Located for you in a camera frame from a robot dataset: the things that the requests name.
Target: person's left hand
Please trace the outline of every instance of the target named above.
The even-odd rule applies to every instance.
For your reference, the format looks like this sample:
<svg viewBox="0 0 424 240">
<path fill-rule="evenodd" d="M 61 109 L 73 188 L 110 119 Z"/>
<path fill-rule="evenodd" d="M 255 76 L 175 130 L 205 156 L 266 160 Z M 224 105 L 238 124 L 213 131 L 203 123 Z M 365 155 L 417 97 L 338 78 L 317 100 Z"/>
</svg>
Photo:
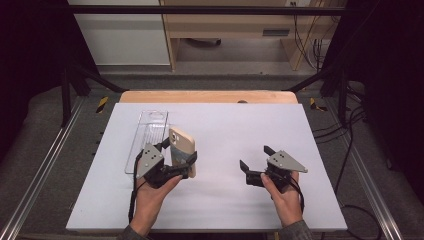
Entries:
<svg viewBox="0 0 424 240">
<path fill-rule="evenodd" d="M 137 192 L 136 210 L 130 226 L 140 236 L 146 237 L 149 234 L 150 229 L 156 222 L 163 200 L 177 186 L 181 178 L 182 176 L 171 178 L 158 189 L 150 187 L 148 183 L 143 184 L 144 178 L 137 181 L 137 187 L 141 184 L 143 186 Z"/>
</svg>

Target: white cabinet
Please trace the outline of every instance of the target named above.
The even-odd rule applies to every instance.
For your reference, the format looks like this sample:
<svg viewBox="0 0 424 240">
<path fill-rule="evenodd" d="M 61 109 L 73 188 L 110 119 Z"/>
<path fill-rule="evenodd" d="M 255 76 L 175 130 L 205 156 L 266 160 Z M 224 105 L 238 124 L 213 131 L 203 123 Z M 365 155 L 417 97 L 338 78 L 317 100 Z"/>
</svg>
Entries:
<svg viewBox="0 0 424 240">
<path fill-rule="evenodd" d="M 159 5 L 157 0 L 68 0 L 70 5 Z M 97 65 L 169 65 L 159 14 L 75 14 Z"/>
</svg>

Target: hand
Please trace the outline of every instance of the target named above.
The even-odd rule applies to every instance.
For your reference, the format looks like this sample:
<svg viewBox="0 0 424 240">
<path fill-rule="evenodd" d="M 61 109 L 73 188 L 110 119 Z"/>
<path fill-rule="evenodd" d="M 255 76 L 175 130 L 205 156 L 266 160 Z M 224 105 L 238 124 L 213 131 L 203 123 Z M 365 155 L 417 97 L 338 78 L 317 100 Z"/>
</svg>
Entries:
<svg viewBox="0 0 424 240">
<path fill-rule="evenodd" d="M 287 227 L 290 224 L 303 220 L 299 193 L 292 186 L 288 186 L 284 193 L 280 193 L 277 187 L 275 187 L 274 182 L 265 173 L 261 174 L 261 178 L 262 183 L 271 194 L 272 200 L 274 201 L 281 225 Z M 293 171 L 292 178 L 296 180 L 296 182 L 299 182 L 299 173 Z"/>
<path fill-rule="evenodd" d="M 131 228 L 140 236 L 146 237 L 156 222 L 156 218 L 162 207 L 166 195 L 180 182 L 182 176 L 171 178 L 162 187 L 154 189 L 148 183 L 144 184 L 144 178 L 137 181 L 136 210 L 134 218 L 130 223 Z"/>
</svg>

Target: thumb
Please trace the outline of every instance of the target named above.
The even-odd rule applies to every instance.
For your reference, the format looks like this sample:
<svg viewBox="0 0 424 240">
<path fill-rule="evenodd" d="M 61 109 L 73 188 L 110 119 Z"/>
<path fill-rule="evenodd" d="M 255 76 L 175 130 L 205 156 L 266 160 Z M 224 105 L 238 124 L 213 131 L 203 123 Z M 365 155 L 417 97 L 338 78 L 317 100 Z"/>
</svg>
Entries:
<svg viewBox="0 0 424 240">
<path fill-rule="evenodd" d="M 180 182 L 181 179 L 182 179 L 181 175 L 175 176 L 169 179 L 162 187 L 160 187 L 160 190 L 162 194 L 164 194 L 164 197 L 168 195 L 168 193 L 177 186 L 177 184 Z"/>
<path fill-rule="evenodd" d="M 264 187 L 269 192 L 269 194 L 271 194 L 271 198 L 277 199 L 277 197 L 280 195 L 280 192 L 278 191 L 274 182 L 265 173 L 261 173 L 261 179 Z"/>
</svg>

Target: sleeve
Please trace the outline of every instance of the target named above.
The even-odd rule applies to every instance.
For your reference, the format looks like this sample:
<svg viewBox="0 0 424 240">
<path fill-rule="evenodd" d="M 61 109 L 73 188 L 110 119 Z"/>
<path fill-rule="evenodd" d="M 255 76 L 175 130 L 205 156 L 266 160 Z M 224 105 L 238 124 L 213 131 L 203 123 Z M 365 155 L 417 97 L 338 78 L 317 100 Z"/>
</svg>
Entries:
<svg viewBox="0 0 424 240">
<path fill-rule="evenodd" d="M 293 223 L 278 231 L 280 239 L 291 239 L 291 240 L 311 240 L 312 233 L 306 225 L 305 221 L 299 221 Z"/>
<path fill-rule="evenodd" d="M 131 227 L 128 225 L 124 231 L 116 238 L 116 240 L 148 240 L 148 238 L 138 235 Z"/>
</svg>

